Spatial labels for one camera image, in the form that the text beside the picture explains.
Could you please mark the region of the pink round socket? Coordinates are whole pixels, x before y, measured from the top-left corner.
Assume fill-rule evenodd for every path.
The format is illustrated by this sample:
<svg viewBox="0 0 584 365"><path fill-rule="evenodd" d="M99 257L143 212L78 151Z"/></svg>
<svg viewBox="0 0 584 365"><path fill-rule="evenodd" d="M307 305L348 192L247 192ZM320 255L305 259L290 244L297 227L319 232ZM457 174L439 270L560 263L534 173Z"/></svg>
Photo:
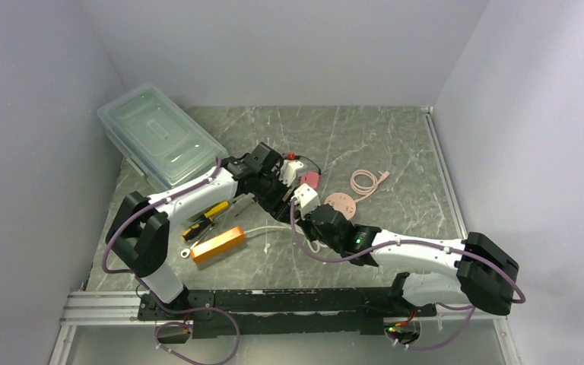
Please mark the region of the pink round socket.
<svg viewBox="0 0 584 365"><path fill-rule="evenodd" d="M325 198L324 203L342 213L347 220L351 220L356 214L357 203L346 193L334 192Z"/></svg>

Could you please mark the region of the orange power strip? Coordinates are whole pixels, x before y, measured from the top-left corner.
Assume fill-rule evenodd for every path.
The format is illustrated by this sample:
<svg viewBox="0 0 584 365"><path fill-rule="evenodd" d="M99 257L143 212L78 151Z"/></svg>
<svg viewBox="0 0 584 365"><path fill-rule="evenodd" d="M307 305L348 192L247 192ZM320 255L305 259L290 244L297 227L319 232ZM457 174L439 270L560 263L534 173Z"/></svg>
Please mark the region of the orange power strip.
<svg viewBox="0 0 584 365"><path fill-rule="evenodd" d="M219 256L246 241L246 234L241 227L234 227L190 249L190 258L196 263L202 263Z"/></svg>

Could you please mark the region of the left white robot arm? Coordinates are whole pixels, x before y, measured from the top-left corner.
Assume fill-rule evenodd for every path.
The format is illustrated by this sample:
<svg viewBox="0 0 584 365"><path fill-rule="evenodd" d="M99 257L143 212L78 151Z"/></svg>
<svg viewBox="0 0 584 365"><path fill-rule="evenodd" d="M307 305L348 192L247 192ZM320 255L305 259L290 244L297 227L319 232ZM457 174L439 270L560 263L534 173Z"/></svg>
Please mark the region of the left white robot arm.
<svg viewBox="0 0 584 365"><path fill-rule="evenodd" d="M200 177L162 193L128 194L106 235L102 269L112 269L107 259L114 252L158 299L158 309L168 319L182 317L189 305L189 290L167 262L170 231L193 221L218 203L251 194L274 219L288 215L290 195L300 171L298 160L288 160L264 143L242 157L219 157Z"/></svg>

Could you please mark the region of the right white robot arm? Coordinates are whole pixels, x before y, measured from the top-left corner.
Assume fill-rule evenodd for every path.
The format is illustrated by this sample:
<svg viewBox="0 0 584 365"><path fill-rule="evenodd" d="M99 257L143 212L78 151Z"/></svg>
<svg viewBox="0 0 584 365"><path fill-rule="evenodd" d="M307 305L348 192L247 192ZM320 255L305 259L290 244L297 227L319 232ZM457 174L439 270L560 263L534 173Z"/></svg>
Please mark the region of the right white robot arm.
<svg viewBox="0 0 584 365"><path fill-rule="evenodd" d="M435 303L470 304L507 316L512 305L525 302L516 284L519 264L482 233L453 240L405 236L353 224L329 205L291 216L308 240L337 253L332 263L400 268L399 282L388 297L390 309L399 316Z"/></svg>

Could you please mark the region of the pink socket cable plug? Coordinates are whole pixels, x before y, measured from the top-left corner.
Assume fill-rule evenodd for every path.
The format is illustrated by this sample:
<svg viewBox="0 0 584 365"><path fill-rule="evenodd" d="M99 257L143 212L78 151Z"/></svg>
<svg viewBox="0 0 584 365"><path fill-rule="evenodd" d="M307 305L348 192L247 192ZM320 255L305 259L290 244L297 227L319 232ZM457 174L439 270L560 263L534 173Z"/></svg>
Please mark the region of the pink socket cable plug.
<svg viewBox="0 0 584 365"><path fill-rule="evenodd" d="M388 170L380 170L377 173L365 169L355 170L350 178L351 190L358 195L354 202L359 203L369 198L389 175L390 172Z"/></svg>

